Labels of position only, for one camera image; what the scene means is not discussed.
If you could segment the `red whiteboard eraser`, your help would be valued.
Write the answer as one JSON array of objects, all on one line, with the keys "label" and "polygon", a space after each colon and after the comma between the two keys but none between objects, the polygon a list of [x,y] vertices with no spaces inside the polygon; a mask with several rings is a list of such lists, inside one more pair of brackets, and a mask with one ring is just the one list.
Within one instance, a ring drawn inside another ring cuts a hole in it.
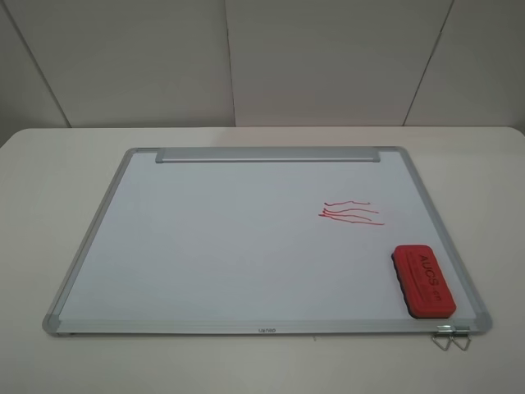
[{"label": "red whiteboard eraser", "polygon": [[433,250],[398,245],[391,255],[409,314],[417,319],[447,319],[457,306]]}]

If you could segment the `silver binder clip left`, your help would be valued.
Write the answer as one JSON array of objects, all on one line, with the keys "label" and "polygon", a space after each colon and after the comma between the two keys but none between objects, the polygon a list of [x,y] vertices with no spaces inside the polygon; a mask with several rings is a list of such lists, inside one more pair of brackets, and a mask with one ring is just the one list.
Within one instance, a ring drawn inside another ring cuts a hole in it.
[{"label": "silver binder clip left", "polygon": [[436,331],[432,334],[431,340],[442,351],[447,351],[452,343],[453,334],[453,326],[440,325],[436,327]]}]

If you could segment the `silver binder clip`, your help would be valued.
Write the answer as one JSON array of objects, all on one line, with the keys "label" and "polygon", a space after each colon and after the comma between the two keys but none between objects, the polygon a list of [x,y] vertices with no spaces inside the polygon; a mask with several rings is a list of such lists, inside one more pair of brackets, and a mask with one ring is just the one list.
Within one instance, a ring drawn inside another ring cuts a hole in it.
[{"label": "silver binder clip", "polygon": [[472,342],[470,327],[454,326],[450,330],[449,338],[461,351],[467,351]]},{"label": "silver binder clip", "polygon": [[436,331],[432,334],[431,340],[442,351],[447,351],[452,343],[453,334],[453,326],[440,325],[436,327]]}]

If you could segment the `silver binder clip right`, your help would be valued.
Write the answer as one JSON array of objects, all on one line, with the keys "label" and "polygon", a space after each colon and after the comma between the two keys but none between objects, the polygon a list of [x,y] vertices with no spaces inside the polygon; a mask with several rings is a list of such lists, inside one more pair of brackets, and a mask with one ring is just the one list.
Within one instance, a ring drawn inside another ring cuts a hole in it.
[{"label": "silver binder clip right", "polygon": [[467,351],[472,342],[470,327],[454,326],[450,330],[449,338],[461,351]]}]

